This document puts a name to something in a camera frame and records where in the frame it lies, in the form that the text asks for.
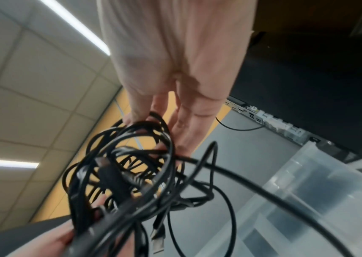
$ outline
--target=ceiling light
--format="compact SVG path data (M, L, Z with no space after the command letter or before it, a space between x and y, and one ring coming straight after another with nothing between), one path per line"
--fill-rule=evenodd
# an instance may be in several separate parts
M22 161L0 160L0 167L35 169L38 163L27 163Z
M80 32L84 37L96 45L102 52L110 55L108 46L89 28L87 28L82 22L80 22L74 15L72 15L67 9L64 8L56 0L40 0L63 20L65 20L69 25L71 25L75 30Z

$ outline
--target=cable connector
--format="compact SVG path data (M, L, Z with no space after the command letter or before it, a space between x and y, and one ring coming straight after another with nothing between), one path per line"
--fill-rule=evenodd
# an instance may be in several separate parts
M165 226L161 226L158 230L154 229L150 238L153 243L153 254L164 251Z

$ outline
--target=hand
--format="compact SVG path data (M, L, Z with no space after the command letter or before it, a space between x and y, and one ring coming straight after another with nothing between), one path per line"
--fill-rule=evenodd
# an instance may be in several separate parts
M101 26L131 113L125 123L161 116L176 154L190 156L229 95L246 53L255 0L98 0Z
M105 195L100 195L92 207L102 205L106 200ZM59 257L74 237L74 226L71 220L41 234L29 243L15 250L7 257ZM129 257L134 254L134 238L127 241L118 257Z

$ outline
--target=thin black wire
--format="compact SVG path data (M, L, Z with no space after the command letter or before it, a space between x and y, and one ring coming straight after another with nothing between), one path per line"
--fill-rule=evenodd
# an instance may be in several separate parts
M129 231L130 228L132 228L132 230L136 228L135 231L137 233L135 234L135 242L137 243L137 248L146 249L146 247L148 247L145 245L147 240L144 239L146 233L145 230L143 230L143 227L140 227L141 222L154 216L157 216L157 218L165 217L165 214L167 213L168 218L170 218L169 211L201 206L214 198L212 189L215 189L221 194L230 210L232 236L226 256L231 256L236 240L236 226L233 225L233 223L236 224L236 218L227 196L218 187L213 185L214 172L220 173L221 175L242 184L246 188L271 201L278 207L314 228L343 256L353 257L351 252L332 233L313 218L281 198L265 191L260 186L248 181L244 177L216 166L216 142L212 142L209 145L200 160L175 156L174 144L169 136L167 125L157 114L151 113L151 116L156 118L158 122L137 122L128 127L120 127L122 125L122 121L120 120L116 122L112 128L97 134L90 140L92 146L87 147L85 158L64 172L63 187L69 195L73 224L76 231L79 233L69 249L64 253L64 257L95 256L108 249L115 249L116 251L114 253L111 252L111 254L116 255L121 247L120 244L118 244L117 247L113 247L112 242L115 242L123 232ZM140 150L128 146L117 147L121 141L139 136L152 137L156 143L159 141L164 143L167 150ZM209 164L208 161L211 156L212 162ZM123 157L123 160L120 162L117 161L118 158ZM108 197L104 204L104 206L107 207L105 217L96 223L89 205L92 194L88 197L85 190L87 187L92 186L92 193L105 192L113 185L110 185L108 181L104 180L90 180L91 174L99 179L95 158L106 158L109 160L112 163L112 166L110 167L111 172L118 172L124 178L124 184L122 185L127 185L129 192L137 190L142 194L142 197L127 199L119 205L117 202L117 195L113 194ZM192 163L195 165L195 168L189 176L186 176L183 173L177 172L175 168L176 160ZM132 170L140 167L140 163L146 165L147 169L140 177L138 177L132 173ZM202 169L209 169L210 183L195 181L195 177ZM71 180L67 183L67 177L70 172L72 172ZM147 176L153 181L152 185L145 182L144 179ZM163 183L165 183L165 187L162 189L162 193L156 195L157 189ZM204 196L181 198L181 192L188 186L198 189ZM161 226L161 220L157 220L157 224ZM169 228L171 228L170 235L174 245L178 246L170 223ZM179 246L177 251L183 256Z
M235 128L226 126L225 124L221 123L220 120L218 120L217 117L215 117L215 119L216 119L216 121L219 122L219 124L221 124L221 125L224 126L225 128L230 129L230 130L234 130L234 131L252 131L252 130L258 130L258 129L261 129L261 128L264 127L264 126L262 125L262 126L255 127L255 128L252 128L252 129L240 130L240 129L235 129Z

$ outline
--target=bundle of cables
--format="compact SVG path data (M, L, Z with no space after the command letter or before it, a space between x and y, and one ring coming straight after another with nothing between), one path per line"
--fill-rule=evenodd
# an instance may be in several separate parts
M216 166L216 142L209 145L200 160L175 155L174 142L166 123L156 113L150 113L150 116L155 120L136 122L130 126L119 120L111 128L98 133L89 141L86 156L64 172L63 187L69 196L76 232L64 257L117 256L130 237L134 238L134 255L147 257L150 238L142 222L153 217L156 218L151 238L164 236L163 222L167 217L174 246L180 256L185 256L175 240L170 212L199 207L211 201L213 190L224 198L230 211L232 231L225 256L231 256L237 232L235 213L227 196L213 184L214 172L247 187L308 224L343 256L353 256L343 243L312 217L244 177ZM123 145L134 137L153 138L156 144L163 143L166 150ZM180 169L176 167L176 162L183 163ZM189 176L184 175L184 163L195 165ZM209 182L195 180L202 170L209 170ZM198 189L203 196L182 198L180 194L188 186ZM91 203L102 193L110 196L103 206L92 208Z

